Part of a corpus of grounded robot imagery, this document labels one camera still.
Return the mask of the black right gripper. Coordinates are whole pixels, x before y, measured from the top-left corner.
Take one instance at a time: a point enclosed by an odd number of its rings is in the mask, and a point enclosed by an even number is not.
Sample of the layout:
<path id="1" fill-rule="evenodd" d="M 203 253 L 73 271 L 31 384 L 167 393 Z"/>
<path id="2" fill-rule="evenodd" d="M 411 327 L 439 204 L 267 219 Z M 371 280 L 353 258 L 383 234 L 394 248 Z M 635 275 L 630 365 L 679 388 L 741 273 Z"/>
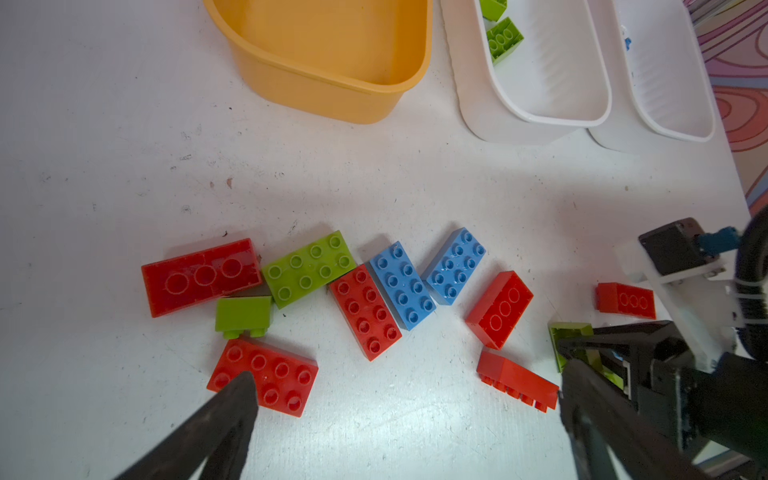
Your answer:
<path id="1" fill-rule="evenodd" d="M 766 216 L 743 232 L 707 234 L 693 218 L 663 225 L 624 244 L 623 271 L 649 284 L 671 321 L 596 328 L 556 340 L 556 351 L 610 351 L 649 366 L 678 352 L 679 332 L 691 359 L 651 369 L 673 383 L 673 441 L 696 455 L 711 440 L 766 465 Z"/>

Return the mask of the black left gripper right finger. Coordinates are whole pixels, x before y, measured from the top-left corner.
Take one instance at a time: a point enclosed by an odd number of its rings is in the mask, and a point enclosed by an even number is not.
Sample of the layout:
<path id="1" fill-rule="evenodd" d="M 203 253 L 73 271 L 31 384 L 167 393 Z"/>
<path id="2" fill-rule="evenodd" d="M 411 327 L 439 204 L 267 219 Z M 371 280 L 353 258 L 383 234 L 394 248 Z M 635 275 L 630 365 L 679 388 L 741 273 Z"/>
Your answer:
<path id="1" fill-rule="evenodd" d="M 610 452 L 633 479 L 707 477 L 580 360 L 569 361 L 562 372 L 560 417 L 579 479 L 615 479 Z"/>

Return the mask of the small green lego brick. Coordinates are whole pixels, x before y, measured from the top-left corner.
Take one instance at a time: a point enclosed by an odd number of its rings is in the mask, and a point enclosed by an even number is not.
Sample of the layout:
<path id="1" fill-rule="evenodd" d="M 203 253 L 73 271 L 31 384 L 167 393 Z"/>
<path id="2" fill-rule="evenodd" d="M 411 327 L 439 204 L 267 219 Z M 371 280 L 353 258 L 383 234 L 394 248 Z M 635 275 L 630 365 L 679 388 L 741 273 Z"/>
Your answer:
<path id="1" fill-rule="evenodd" d="M 237 339 L 243 334 L 263 337 L 271 325 L 270 296 L 230 297 L 217 302 L 215 331 L 225 339 Z"/>

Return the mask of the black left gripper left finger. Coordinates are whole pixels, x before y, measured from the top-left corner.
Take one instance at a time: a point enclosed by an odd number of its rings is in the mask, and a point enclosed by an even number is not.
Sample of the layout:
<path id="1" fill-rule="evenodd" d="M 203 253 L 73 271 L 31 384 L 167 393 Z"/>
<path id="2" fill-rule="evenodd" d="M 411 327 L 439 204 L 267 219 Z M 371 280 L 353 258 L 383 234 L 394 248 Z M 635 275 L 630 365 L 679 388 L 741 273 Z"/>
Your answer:
<path id="1" fill-rule="evenodd" d="M 239 479 L 258 414 L 254 377 L 243 372 L 120 479 Z"/>

